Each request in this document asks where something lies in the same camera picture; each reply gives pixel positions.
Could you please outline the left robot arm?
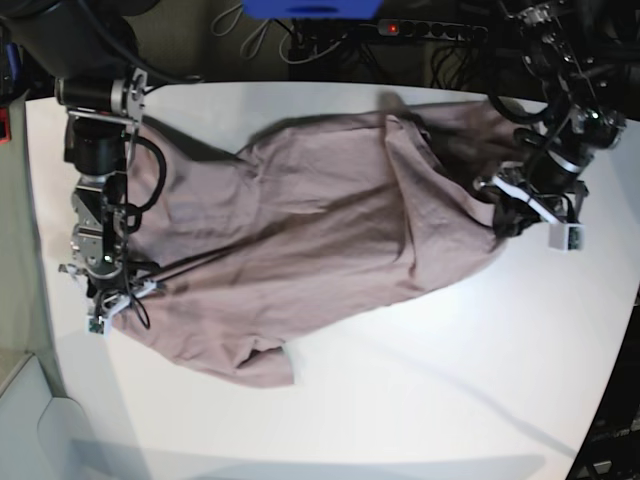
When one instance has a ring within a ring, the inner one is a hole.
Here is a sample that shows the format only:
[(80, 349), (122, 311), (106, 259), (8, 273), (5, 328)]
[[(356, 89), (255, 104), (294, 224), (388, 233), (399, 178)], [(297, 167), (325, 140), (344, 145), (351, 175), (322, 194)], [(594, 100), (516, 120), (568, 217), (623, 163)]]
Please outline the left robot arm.
[[(494, 228), (515, 237), (547, 223), (573, 250), (583, 234), (579, 214), (589, 191), (582, 175), (600, 150), (613, 148), (626, 128), (622, 94), (639, 59), (639, 20), (626, 1), (498, 1), (483, 51), (491, 105), (516, 124), (521, 160), (504, 162), (480, 190), (498, 196)], [(546, 106), (519, 113), (497, 91), (497, 52), (515, 41)]]

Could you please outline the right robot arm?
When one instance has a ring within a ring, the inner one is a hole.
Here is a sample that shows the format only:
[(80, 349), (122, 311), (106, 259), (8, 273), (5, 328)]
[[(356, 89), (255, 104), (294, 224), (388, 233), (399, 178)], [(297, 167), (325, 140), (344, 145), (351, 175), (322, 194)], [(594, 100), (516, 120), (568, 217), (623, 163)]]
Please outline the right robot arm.
[(158, 265), (130, 257), (129, 237), (159, 200), (167, 162), (140, 136), (150, 79), (178, 78), (141, 59), (128, 18), (153, 1), (4, 1), (1, 24), (55, 80), (55, 97), (68, 114), (64, 160), (79, 180), (71, 202), (77, 223), (73, 263), (62, 266), (87, 279), (90, 332), (104, 334), (130, 309), (144, 328), (142, 300), (154, 292)]

